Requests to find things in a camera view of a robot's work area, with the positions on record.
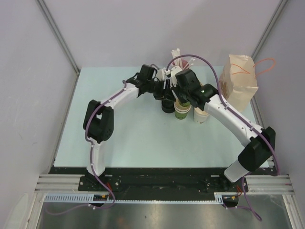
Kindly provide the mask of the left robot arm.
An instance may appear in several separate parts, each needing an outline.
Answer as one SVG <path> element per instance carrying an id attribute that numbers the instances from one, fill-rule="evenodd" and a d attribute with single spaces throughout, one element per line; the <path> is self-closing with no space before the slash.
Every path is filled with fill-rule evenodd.
<path id="1" fill-rule="evenodd" d="M 101 176 L 106 169 L 103 145 L 114 132 L 115 109 L 144 93 L 153 94 L 156 100 L 175 100 L 169 79 L 139 81 L 130 78 L 124 80 L 123 88 L 109 98 L 89 102 L 83 128 L 85 140 L 91 144 L 87 170 L 92 174 L 88 184 L 94 190 L 99 191 L 105 186 L 105 178 Z"/>

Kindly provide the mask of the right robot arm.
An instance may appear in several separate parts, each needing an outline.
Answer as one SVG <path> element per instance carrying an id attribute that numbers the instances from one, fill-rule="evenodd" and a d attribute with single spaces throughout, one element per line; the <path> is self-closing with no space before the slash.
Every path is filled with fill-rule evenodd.
<path id="1" fill-rule="evenodd" d="M 238 158 L 224 171 L 220 187 L 232 191 L 237 181 L 256 171 L 274 153 L 275 131 L 253 124 L 233 108 L 211 84 L 201 85 L 191 69 L 166 71 L 171 87 L 180 101 L 216 118 L 235 135 L 244 147 Z"/>

